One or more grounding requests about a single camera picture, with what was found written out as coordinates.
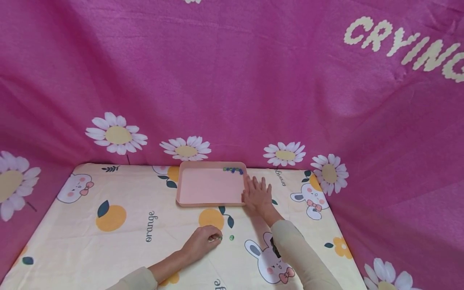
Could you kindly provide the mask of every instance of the beige sleeve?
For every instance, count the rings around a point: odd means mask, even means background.
[[[155,290],[158,282],[153,274],[145,267],[139,268],[119,280],[107,290]]]
[[[293,223],[280,220],[272,225],[271,231],[282,259],[293,267],[304,290],[342,290]]]

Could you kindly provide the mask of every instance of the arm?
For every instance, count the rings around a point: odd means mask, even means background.
[[[221,243],[221,231],[214,226],[199,227],[180,251],[149,268],[139,268],[122,278],[107,290],[155,290],[157,281],[164,281],[173,274],[203,258]]]
[[[300,277],[304,290],[341,290],[342,288],[325,264],[310,247],[301,233],[272,205],[272,186],[266,189],[266,179],[261,183],[256,177],[247,177],[244,190],[245,204],[259,213],[271,228],[274,243],[283,260],[293,267]]]

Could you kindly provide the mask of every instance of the pink bow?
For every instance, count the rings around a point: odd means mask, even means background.
[[[93,185],[94,183],[92,181],[87,182],[87,184],[85,185],[85,188],[81,190],[79,193],[81,195],[87,195],[89,193],[89,188],[91,188]]]
[[[322,210],[322,206],[315,204],[314,202],[308,200],[308,206],[314,206],[314,208],[320,212]]]
[[[287,271],[285,273],[279,274],[280,281],[282,281],[282,283],[284,284],[287,284],[289,278],[293,276],[295,276],[295,271],[293,271],[293,269],[290,267],[287,268]]]

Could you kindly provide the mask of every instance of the right hand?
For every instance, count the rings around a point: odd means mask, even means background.
[[[242,197],[249,209],[263,215],[268,208],[274,207],[272,205],[271,192],[272,185],[270,184],[266,189],[266,179],[264,177],[261,179],[261,183],[259,183],[256,176],[253,176],[253,180],[251,180],[250,176],[247,176]]]

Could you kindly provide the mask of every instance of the rabbit ear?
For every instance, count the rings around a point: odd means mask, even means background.
[[[245,248],[256,259],[259,259],[259,256],[261,256],[261,254],[263,253],[263,250],[261,250],[261,247],[258,246],[252,240],[247,240],[245,242]]]

